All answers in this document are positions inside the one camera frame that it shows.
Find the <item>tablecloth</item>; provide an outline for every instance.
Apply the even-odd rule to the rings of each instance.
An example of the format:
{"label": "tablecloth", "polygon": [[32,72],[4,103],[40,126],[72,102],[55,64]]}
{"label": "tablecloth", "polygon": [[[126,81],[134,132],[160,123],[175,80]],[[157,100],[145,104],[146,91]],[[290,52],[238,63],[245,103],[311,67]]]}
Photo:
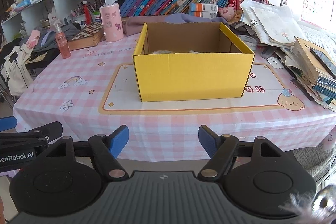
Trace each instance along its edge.
{"label": "tablecloth", "polygon": [[[202,124],[242,141],[264,136],[283,150],[317,146],[336,125],[336,113],[309,101],[285,69],[273,68],[258,55],[243,98],[141,103],[132,76],[138,37],[100,42],[72,51],[68,59],[58,56],[16,102],[16,130],[59,121],[63,135],[85,141],[125,124],[130,138],[120,158],[173,161],[208,158],[198,142]],[[269,99],[258,107],[262,96]],[[288,98],[295,109],[286,104]]]}

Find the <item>cloud print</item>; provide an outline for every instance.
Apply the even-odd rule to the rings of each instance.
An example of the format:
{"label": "cloud print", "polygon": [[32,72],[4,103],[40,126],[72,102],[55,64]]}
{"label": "cloud print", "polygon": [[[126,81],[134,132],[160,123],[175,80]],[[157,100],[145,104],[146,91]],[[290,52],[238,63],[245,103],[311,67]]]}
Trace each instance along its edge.
{"label": "cloud print", "polygon": [[85,85],[87,83],[87,81],[85,79],[80,79],[78,80],[76,83],[74,83],[73,85],[74,86],[77,86],[77,85]]}
{"label": "cloud print", "polygon": [[65,89],[65,88],[67,88],[69,86],[69,84],[68,83],[62,83],[59,87],[58,87],[58,89],[60,90],[60,89]]}

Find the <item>gray ridged surface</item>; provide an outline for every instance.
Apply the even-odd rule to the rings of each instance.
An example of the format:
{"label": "gray ridged surface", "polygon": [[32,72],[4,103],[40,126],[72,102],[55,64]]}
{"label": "gray ridged surface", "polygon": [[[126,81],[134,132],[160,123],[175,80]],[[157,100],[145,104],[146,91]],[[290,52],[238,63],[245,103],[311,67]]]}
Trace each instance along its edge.
{"label": "gray ridged surface", "polygon": [[58,218],[20,213],[11,224],[292,224],[293,220],[248,215],[233,206],[217,184],[201,182],[192,172],[135,172],[127,181],[110,183],[93,205],[78,213]]}

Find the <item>cartoon dog print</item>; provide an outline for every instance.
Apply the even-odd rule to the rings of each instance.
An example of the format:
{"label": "cartoon dog print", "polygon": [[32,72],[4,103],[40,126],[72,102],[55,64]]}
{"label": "cartoon dog print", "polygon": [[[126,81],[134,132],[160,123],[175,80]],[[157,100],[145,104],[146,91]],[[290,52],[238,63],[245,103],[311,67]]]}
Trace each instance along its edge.
{"label": "cartoon dog print", "polygon": [[304,103],[291,93],[290,89],[284,89],[278,97],[278,104],[291,111],[299,111],[305,108]]}

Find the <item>pink glove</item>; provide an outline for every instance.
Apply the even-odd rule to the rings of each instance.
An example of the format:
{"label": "pink glove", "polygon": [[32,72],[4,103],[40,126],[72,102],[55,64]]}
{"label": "pink glove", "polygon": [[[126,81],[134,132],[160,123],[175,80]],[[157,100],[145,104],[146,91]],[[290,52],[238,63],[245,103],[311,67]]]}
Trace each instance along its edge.
{"label": "pink glove", "polygon": [[231,4],[229,6],[224,8],[218,8],[218,12],[221,15],[221,17],[225,18],[227,21],[232,20],[235,16],[235,13],[233,11],[233,7]]}
{"label": "pink glove", "polygon": [[37,43],[39,42],[39,38],[40,38],[41,32],[37,31],[37,30],[32,30],[31,31],[31,35],[28,39],[28,41],[26,42],[26,46],[28,49],[32,49],[34,48]]}

